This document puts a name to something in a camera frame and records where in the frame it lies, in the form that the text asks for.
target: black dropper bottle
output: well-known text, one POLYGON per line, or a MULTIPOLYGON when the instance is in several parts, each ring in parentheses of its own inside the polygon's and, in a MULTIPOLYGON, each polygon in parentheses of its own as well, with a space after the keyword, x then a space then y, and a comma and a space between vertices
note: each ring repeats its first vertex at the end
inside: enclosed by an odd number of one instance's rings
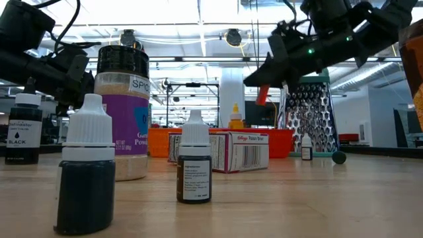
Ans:
POLYGON ((56 180, 53 229, 62 235, 86 235, 113 220, 114 143, 112 118, 100 95, 86 94, 69 119, 56 180))
POLYGON ((18 93, 9 116, 5 163, 27 165, 38 163, 42 129, 41 96, 36 94, 35 80, 29 78, 18 93))

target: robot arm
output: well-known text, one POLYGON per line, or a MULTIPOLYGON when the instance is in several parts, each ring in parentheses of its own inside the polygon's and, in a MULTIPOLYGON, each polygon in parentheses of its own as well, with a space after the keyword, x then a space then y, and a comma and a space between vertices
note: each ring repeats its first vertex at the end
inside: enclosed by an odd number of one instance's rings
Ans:
POLYGON ((56 2, 37 6, 18 0, 7 3, 0 17, 0 78, 19 85, 34 78, 37 91, 52 95, 59 102, 56 114, 66 115, 69 105, 81 106, 84 95, 94 90, 94 77, 85 72, 89 59, 83 48, 96 43, 63 43, 55 57, 50 54, 35 58, 24 53, 38 48, 46 32, 52 35, 55 21, 38 8, 56 2))
POLYGON ((268 38, 273 57, 244 80, 248 87, 282 88, 292 91, 299 78, 355 58, 361 67, 369 56, 398 42, 399 30, 412 20, 417 0, 387 0, 381 9, 361 2, 351 8, 344 0, 308 0, 301 10, 310 17, 316 35, 296 31, 293 22, 280 22, 268 38), (364 20, 367 23, 354 32, 364 20))

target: dropper bottle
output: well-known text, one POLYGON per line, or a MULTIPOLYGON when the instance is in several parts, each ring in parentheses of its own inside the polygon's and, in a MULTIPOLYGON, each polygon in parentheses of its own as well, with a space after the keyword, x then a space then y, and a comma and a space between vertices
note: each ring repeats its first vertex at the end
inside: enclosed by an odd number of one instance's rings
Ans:
POLYGON ((9 116, 5 163, 27 165, 38 163, 42 129, 41 96, 36 94, 35 80, 29 78, 24 91, 18 93, 9 116))
POLYGON ((238 104, 233 105, 231 121, 229 121, 229 129, 244 129, 244 123, 242 121, 243 115, 239 113, 238 104))
POLYGON ((313 144, 309 134, 305 133, 301 142, 301 159, 313 160, 313 144))
POLYGON ((176 198, 185 204, 202 204, 212 198, 212 157, 209 126, 201 110, 191 110, 182 126, 177 166, 176 198))
POLYGON ((102 98, 86 94, 69 119, 56 180, 54 231, 84 235, 107 228, 113 219, 114 143, 112 118, 102 98))

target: metal rack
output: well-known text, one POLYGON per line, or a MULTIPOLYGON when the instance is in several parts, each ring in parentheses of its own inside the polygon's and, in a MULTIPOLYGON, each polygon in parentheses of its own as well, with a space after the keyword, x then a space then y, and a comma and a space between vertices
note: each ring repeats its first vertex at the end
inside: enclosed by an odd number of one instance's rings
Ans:
POLYGON ((211 93, 217 97, 217 127, 219 127, 219 117, 220 117, 220 88, 218 83, 169 83, 166 87, 166 126, 169 126, 169 97, 173 95, 180 87, 190 87, 190 88, 198 88, 198 87, 207 87, 211 93), (172 92, 169 92, 170 86, 176 86, 172 92), (210 86, 217 87, 217 94, 213 92, 210 86))
POLYGON ((287 95, 287 128, 294 130, 294 152, 301 151, 301 138, 308 133, 317 157, 339 151, 329 76, 302 77, 295 92, 287 95))

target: purple label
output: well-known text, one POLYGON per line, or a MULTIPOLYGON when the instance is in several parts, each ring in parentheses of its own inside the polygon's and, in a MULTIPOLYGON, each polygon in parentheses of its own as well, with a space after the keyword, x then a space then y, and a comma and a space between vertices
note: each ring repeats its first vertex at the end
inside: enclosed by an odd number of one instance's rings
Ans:
POLYGON ((103 107, 113 119, 116 155, 147 155, 147 99, 126 95, 103 95, 103 107))

